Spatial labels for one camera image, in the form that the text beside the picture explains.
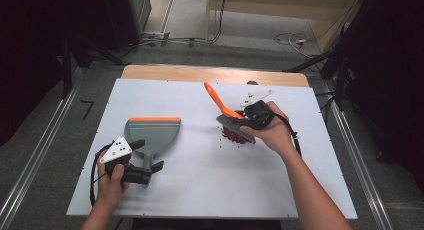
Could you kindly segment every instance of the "red debris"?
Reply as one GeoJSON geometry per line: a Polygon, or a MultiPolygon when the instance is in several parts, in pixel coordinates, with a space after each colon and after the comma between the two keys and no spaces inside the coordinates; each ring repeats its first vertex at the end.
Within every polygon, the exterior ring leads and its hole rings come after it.
{"type": "Polygon", "coordinates": [[[236,132],[233,132],[229,128],[224,127],[224,126],[222,127],[222,136],[228,138],[232,142],[236,142],[236,143],[240,143],[240,144],[252,143],[251,141],[249,141],[245,137],[240,136],[236,132]]]}

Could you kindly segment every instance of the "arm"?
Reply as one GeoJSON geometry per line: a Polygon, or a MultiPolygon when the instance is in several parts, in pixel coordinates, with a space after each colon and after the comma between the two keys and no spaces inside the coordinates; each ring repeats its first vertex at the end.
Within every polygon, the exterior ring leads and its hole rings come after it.
{"type": "MultiPolygon", "coordinates": [[[[268,105],[273,112],[288,119],[275,103],[269,102],[268,105]]],[[[297,153],[289,130],[280,119],[275,117],[264,130],[253,130],[246,126],[240,127],[240,130],[261,138],[284,161],[304,229],[351,229],[349,222],[297,153]]]]}
{"type": "Polygon", "coordinates": [[[121,186],[121,178],[124,175],[124,165],[118,164],[113,169],[112,177],[106,174],[105,165],[97,162],[98,175],[103,176],[99,179],[99,190],[97,200],[91,209],[90,215],[85,220],[81,230],[97,230],[106,229],[107,223],[112,216],[113,211],[122,198],[122,193],[125,192],[129,183],[125,182],[121,186]]]}

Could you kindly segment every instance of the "white table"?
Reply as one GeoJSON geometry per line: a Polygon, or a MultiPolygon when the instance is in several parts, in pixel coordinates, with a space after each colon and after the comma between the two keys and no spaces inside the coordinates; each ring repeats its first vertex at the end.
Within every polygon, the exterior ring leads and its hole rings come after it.
{"type": "MultiPolygon", "coordinates": [[[[334,149],[311,88],[212,83],[229,107],[238,109],[247,92],[272,89],[275,101],[290,116],[303,159],[344,215],[357,218],[334,149]]],[[[281,159],[262,141],[237,145],[221,136],[219,110],[201,82],[118,79],[71,200],[68,215],[87,215],[89,175],[94,153],[123,135],[134,116],[179,116],[175,143],[154,162],[164,169],[147,189],[132,184],[116,215],[167,218],[297,217],[281,159]]],[[[131,162],[141,166],[136,153],[131,162]]]]}

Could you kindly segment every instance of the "orange brush handle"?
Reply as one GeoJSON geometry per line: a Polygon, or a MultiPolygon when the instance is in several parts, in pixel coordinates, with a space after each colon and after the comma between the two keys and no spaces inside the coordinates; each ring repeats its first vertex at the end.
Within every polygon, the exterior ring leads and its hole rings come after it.
{"type": "Polygon", "coordinates": [[[219,109],[221,110],[222,114],[224,114],[227,117],[233,117],[238,119],[244,119],[244,117],[235,111],[231,110],[230,108],[227,108],[224,103],[222,103],[221,99],[219,98],[218,94],[215,92],[215,90],[212,88],[212,86],[205,82],[205,89],[213,99],[213,101],[218,105],[219,109]]]}

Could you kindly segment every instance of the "metal rail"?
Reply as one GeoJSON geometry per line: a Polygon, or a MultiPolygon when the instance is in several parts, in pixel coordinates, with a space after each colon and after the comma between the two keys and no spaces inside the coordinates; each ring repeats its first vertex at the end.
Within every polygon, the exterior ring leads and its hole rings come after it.
{"type": "MultiPolygon", "coordinates": [[[[325,81],[323,82],[326,91],[333,91],[333,88],[331,86],[329,86],[325,81]]],[[[377,187],[375,186],[374,181],[372,180],[371,174],[362,158],[361,152],[359,151],[355,138],[347,123],[345,113],[340,112],[334,102],[331,104],[331,108],[334,117],[336,118],[340,132],[342,133],[343,139],[346,143],[346,147],[353,162],[353,166],[355,167],[355,170],[358,174],[358,178],[361,182],[368,204],[370,205],[371,211],[374,215],[378,229],[394,229],[390,217],[387,214],[384,203],[381,200],[377,187]]]]}
{"type": "Polygon", "coordinates": [[[65,99],[62,99],[53,114],[47,128],[44,130],[37,146],[35,147],[31,157],[29,158],[24,170],[20,174],[18,180],[10,189],[6,201],[0,212],[0,229],[9,229],[15,214],[21,205],[28,189],[37,174],[38,169],[43,162],[44,157],[49,150],[50,144],[59,129],[63,118],[65,117],[74,97],[80,86],[84,73],[81,68],[77,68],[74,74],[75,85],[65,99]]]}

